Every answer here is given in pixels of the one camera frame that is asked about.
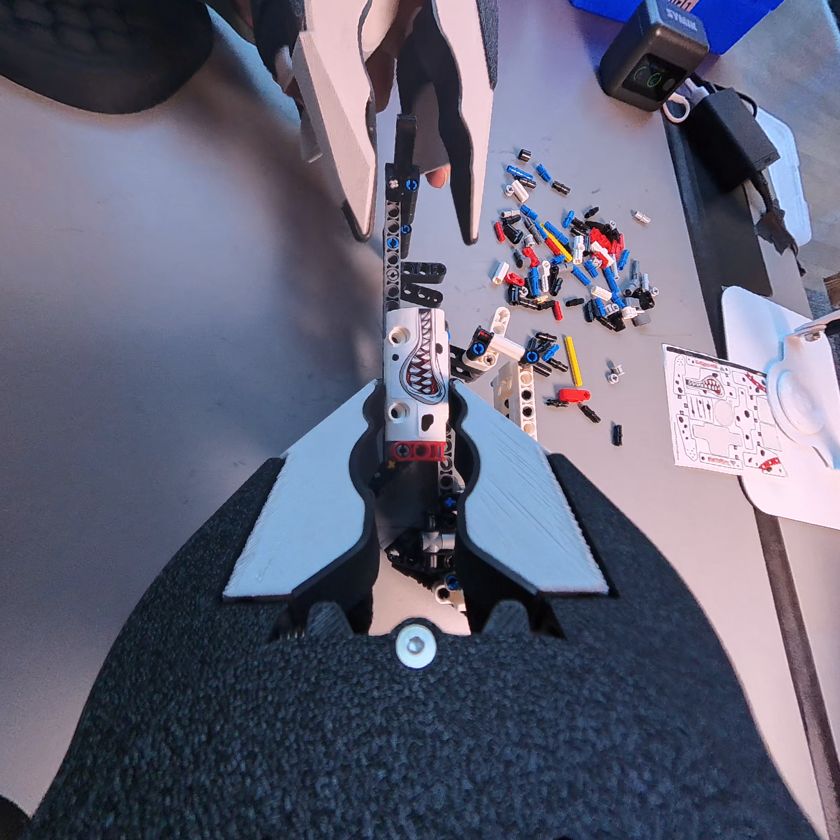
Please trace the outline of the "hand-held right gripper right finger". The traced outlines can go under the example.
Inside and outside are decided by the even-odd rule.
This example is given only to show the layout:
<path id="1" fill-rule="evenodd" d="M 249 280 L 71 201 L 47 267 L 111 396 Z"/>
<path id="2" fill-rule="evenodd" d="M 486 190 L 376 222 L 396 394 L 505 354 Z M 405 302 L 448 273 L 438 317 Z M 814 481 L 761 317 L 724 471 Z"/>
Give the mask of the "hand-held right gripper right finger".
<path id="1" fill-rule="evenodd" d="M 460 523 L 477 555 L 532 595 L 609 592 L 541 445 L 460 382 L 460 442 L 477 467 Z"/>

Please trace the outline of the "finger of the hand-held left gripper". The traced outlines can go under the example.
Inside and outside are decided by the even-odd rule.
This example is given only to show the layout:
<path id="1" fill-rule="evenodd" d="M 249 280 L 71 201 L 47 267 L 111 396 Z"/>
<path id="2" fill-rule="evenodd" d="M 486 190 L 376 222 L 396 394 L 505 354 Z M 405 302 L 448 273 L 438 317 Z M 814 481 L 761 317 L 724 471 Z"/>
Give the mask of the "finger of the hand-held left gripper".
<path id="1" fill-rule="evenodd" d="M 332 190 L 360 242 L 373 230 L 378 172 L 373 88 L 361 51 L 370 6 L 365 1 L 306 1 L 292 53 Z"/>
<path id="2" fill-rule="evenodd" d="M 494 97 L 494 3 L 434 1 L 429 75 L 464 242 L 479 236 Z"/>

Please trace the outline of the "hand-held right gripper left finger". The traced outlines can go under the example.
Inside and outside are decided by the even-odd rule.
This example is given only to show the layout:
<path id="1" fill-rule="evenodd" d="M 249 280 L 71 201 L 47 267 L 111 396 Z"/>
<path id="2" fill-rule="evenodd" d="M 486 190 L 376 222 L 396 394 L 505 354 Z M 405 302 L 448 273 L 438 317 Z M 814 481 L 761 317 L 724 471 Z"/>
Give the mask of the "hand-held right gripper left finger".
<path id="1" fill-rule="evenodd" d="M 374 501 L 384 386 L 372 381 L 289 447 L 227 600 L 362 601 L 379 568 Z"/>

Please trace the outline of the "toy truck chassis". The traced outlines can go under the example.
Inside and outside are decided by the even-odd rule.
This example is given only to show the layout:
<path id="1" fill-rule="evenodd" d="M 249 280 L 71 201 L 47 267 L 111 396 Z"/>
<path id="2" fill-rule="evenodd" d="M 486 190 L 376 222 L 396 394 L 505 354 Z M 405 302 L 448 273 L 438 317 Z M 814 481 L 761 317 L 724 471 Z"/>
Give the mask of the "toy truck chassis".
<path id="1" fill-rule="evenodd" d="M 394 161 L 385 164 L 385 221 L 383 227 L 383 329 L 386 314 L 396 309 L 442 309 L 443 294 L 423 285 L 438 284 L 445 278 L 445 266 L 406 260 L 410 246 L 419 187 L 419 168 L 414 164 L 417 120 L 399 114 L 395 125 Z M 499 308 L 489 330 L 478 328 L 467 350 L 454 347 L 448 333 L 449 381 L 470 382 L 498 368 L 494 387 L 494 406 L 532 439 L 537 438 L 534 375 L 550 373 L 539 351 L 510 342 L 506 330 L 510 320 L 507 308 Z M 463 476 L 455 468 L 457 437 L 450 422 L 444 459 L 441 461 L 397 461 L 385 455 L 371 486 L 378 496 L 395 476 L 408 471 L 420 478 L 422 497 L 429 499 L 417 526 L 398 531 L 385 548 L 385 556 L 401 573 L 428 588 L 436 603 L 467 614 L 466 596 L 455 571 L 455 545 L 459 500 L 465 490 Z"/>

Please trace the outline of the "white toothed toy panel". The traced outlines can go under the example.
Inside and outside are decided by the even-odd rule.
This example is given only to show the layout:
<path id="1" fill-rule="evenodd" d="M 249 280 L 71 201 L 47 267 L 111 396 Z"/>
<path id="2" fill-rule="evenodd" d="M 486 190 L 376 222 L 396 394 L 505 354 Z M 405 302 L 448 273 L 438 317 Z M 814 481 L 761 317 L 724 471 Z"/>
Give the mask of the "white toothed toy panel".
<path id="1" fill-rule="evenodd" d="M 385 455 L 441 461 L 447 438 L 449 355 L 445 314 L 405 308 L 385 319 Z"/>

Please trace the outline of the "person's left forearm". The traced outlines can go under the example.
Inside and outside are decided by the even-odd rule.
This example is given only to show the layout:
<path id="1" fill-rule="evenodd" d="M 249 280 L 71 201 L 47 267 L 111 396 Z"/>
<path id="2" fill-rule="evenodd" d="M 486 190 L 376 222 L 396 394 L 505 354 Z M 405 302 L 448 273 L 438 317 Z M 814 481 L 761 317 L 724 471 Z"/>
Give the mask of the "person's left forearm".
<path id="1" fill-rule="evenodd" d="M 1 74 L 76 109 L 150 109 L 209 57 L 208 7 L 252 39 L 250 2 L 2 1 Z"/>

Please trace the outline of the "grey desk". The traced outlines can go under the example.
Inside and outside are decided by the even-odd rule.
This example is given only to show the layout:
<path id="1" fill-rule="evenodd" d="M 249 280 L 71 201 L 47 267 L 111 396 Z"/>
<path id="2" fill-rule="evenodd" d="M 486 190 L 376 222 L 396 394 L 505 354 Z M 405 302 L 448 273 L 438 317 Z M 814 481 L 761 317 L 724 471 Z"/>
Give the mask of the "grey desk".
<path id="1" fill-rule="evenodd" d="M 782 653 L 752 510 L 734 478 L 673 467 L 660 343 L 715 348 L 663 121 L 606 99 L 587 49 L 618 24 L 567 2 L 500 2 L 493 140 L 593 161 L 584 192 L 654 216 L 627 238 L 661 295 L 620 361 L 650 392 L 642 455 L 653 496 L 623 473 L 637 448 L 570 457 L 677 563 L 752 668 L 773 756 L 823 833 L 820 796 Z M 299 160 L 297 114 L 256 49 L 217 22 L 205 67 L 166 104 L 130 117 L 60 106 L 2 82 L 2 792 L 35 808 L 130 609 L 171 555 L 267 457 L 376 375 L 380 258 L 354 243 Z M 314 247 L 317 302 L 291 300 Z M 676 492 L 703 501 L 746 552 L 755 621 L 717 601 L 704 551 L 683 550 Z"/>

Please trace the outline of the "black box device with display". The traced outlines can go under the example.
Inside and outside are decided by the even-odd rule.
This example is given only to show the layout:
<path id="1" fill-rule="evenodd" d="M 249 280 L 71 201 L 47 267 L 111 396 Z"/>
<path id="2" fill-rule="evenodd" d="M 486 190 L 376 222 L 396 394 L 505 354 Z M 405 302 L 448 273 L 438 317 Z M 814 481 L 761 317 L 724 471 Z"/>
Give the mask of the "black box device with display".
<path id="1" fill-rule="evenodd" d="M 658 110 L 707 56 L 702 21 L 666 1 L 643 1 L 605 52 L 604 92 L 647 112 Z"/>

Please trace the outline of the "white sticker sheet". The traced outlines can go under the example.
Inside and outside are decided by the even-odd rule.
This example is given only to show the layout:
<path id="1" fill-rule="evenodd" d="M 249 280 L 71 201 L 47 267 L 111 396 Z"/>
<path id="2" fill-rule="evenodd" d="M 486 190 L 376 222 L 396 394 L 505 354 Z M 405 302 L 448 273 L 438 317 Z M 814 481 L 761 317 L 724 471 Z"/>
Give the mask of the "white sticker sheet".
<path id="1" fill-rule="evenodd" d="M 663 352 L 675 463 L 787 477 L 766 374 L 667 344 Z"/>

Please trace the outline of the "pile of small toy pieces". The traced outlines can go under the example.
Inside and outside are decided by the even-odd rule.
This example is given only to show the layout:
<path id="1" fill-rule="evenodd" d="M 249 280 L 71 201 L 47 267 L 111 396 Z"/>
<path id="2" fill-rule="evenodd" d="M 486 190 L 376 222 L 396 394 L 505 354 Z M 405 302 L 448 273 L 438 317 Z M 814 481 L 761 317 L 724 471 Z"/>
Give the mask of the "pile of small toy pieces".
<path id="1" fill-rule="evenodd" d="M 493 235 L 494 259 L 486 259 L 484 298 L 496 295 L 510 320 L 507 340 L 539 351 L 550 373 L 534 375 L 537 424 L 539 405 L 572 407 L 593 424 L 601 421 L 592 392 L 598 378 L 586 381 L 587 371 L 617 386 L 629 372 L 609 345 L 603 362 L 584 361 L 586 343 L 574 340 L 582 389 L 591 393 L 583 403 L 562 403 L 557 391 L 575 388 L 564 336 L 572 337 L 577 319 L 584 326 L 602 328 L 609 341 L 627 337 L 634 328 L 649 326 L 658 289 L 632 258 L 618 223 L 597 205 L 576 207 L 571 188 L 556 180 L 547 167 L 520 149 L 502 176 L 507 204 L 497 209 Z"/>

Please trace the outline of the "black power adapter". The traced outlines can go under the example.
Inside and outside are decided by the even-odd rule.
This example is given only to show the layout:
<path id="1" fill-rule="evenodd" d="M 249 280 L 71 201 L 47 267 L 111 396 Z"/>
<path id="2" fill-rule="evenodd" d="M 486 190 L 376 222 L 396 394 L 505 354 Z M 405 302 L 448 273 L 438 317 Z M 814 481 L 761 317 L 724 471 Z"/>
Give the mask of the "black power adapter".
<path id="1" fill-rule="evenodd" d="M 689 144 L 723 193 L 765 171 L 780 154 L 733 88 L 708 94 L 683 123 Z"/>

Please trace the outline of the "blue plastic bin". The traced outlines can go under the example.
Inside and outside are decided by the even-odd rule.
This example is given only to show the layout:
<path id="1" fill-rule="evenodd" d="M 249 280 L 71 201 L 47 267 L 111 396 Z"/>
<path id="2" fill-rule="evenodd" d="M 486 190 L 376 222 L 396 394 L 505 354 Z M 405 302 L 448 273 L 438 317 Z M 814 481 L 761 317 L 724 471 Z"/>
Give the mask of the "blue plastic bin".
<path id="1" fill-rule="evenodd" d="M 571 1 L 574 7 L 619 22 L 626 22 L 639 1 Z M 693 14 L 707 32 L 710 52 L 721 55 L 782 1 L 672 1 L 684 14 Z"/>

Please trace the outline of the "white book stand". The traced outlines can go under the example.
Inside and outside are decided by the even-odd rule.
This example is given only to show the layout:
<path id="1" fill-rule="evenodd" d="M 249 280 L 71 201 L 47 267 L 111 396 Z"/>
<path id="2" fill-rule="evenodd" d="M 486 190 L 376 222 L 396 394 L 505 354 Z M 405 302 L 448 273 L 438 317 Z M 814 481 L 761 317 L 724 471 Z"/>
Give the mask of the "white book stand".
<path id="1" fill-rule="evenodd" d="M 786 477 L 745 469 L 751 503 L 775 517 L 839 529 L 839 395 L 828 336 L 839 312 L 813 321 L 740 287 L 721 299 L 730 362 L 768 375 Z"/>

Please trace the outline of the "white flat pad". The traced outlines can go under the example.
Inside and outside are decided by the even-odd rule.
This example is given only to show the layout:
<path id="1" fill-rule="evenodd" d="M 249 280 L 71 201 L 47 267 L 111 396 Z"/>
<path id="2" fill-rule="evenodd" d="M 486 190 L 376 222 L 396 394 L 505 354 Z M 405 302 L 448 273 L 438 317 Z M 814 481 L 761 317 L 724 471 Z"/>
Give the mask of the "white flat pad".
<path id="1" fill-rule="evenodd" d="M 791 128 L 782 120 L 759 108 L 757 121 L 780 154 L 768 170 L 770 182 L 781 208 L 787 230 L 802 247 L 812 238 L 809 208 L 800 172 L 800 157 Z"/>

